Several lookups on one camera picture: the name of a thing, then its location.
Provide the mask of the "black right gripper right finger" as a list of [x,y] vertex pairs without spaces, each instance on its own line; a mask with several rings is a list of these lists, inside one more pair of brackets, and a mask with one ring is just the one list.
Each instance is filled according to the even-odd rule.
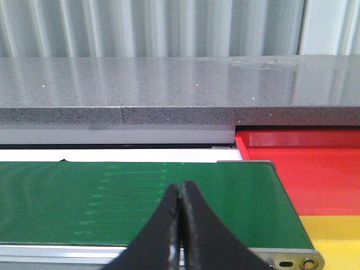
[[239,241],[215,215],[193,181],[182,193],[185,269],[271,269]]

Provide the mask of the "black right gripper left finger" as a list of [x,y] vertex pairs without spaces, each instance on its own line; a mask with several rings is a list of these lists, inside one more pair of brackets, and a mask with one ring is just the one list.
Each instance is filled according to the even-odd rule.
[[178,269],[180,257],[178,187],[170,184],[152,217],[108,269]]

